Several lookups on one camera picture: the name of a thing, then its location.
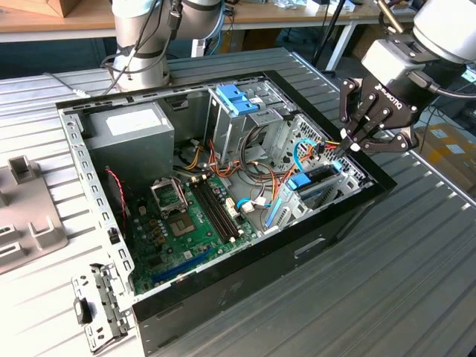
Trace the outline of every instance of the gray robot arm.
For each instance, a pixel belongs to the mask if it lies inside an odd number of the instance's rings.
[[[108,58],[113,65],[104,65],[121,91],[165,86],[170,41],[217,35],[224,9],[224,0],[113,0],[118,52]]]

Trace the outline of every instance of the gray metal workbench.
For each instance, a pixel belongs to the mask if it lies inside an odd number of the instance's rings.
[[[177,82],[274,69],[329,119],[338,95],[283,49],[171,62]],[[102,70],[61,76],[101,93]],[[101,262],[47,77],[0,81],[0,165],[28,155],[45,174],[69,245],[0,276],[2,356],[89,356],[71,275]],[[399,186],[350,237],[159,353],[183,356],[466,356],[476,344],[476,205],[416,154],[374,160]],[[105,356],[141,356],[134,335]]]

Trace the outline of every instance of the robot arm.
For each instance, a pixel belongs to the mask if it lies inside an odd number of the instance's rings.
[[[476,99],[442,89],[476,60],[476,0],[429,0],[409,34],[384,0],[377,2],[393,30],[375,41],[362,60],[371,75],[342,83],[340,153],[408,151],[419,144],[413,125],[438,95]],[[395,136],[376,138],[386,129],[396,129]]]
[[[170,41],[217,35],[224,9],[224,0],[113,0],[118,52],[103,61],[113,84],[121,91],[165,86]]]

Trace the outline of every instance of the open computer chassis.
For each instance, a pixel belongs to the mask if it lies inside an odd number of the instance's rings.
[[[332,204],[303,215],[282,229],[261,234],[252,242],[223,254],[221,259],[201,264],[182,277],[135,295],[131,278],[134,261],[98,177],[96,170],[100,168],[94,167],[89,155],[82,119],[92,113],[151,103],[179,94],[191,94],[190,105],[193,106],[194,93],[229,83],[242,88],[246,83],[257,81],[266,81],[275,88],[274,93],[293,108],[290,115],[302,115],[310,120],[310,127],[320,136],[327,140],[339,138],[337,128],[275,71],[57,104],[81,184],[97,217],[98,236],[109,256],[108,262],[91,262],[72,279],[77,297],[74,308],[78,322],[85,325],[93,353],[119,341],[133,328],[140,336],[144,354],[154,353],[343,239],[369,206],[395,187],[396,183],[364,153],[346,154],[343,158],[348,163],[346,170],[355,169],[365,177],[365,184],[352,195],[336,197]],[[210,96],[208,115],[212,101],[214,98]],[[184,125],[181,133],[175,128],[175,141],[196,136],[193,132],[185,133],[185,127],[193,131],[194,125],[193,122]]]

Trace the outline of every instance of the blue drive bay latch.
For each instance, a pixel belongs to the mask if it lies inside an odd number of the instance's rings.
[[[230,108],[235,115],[257,112],[260,109],[259,106],[250,102],[245,93],[240,91],[234,84],[217,86],[216,93],[223,99],[227,107]]]

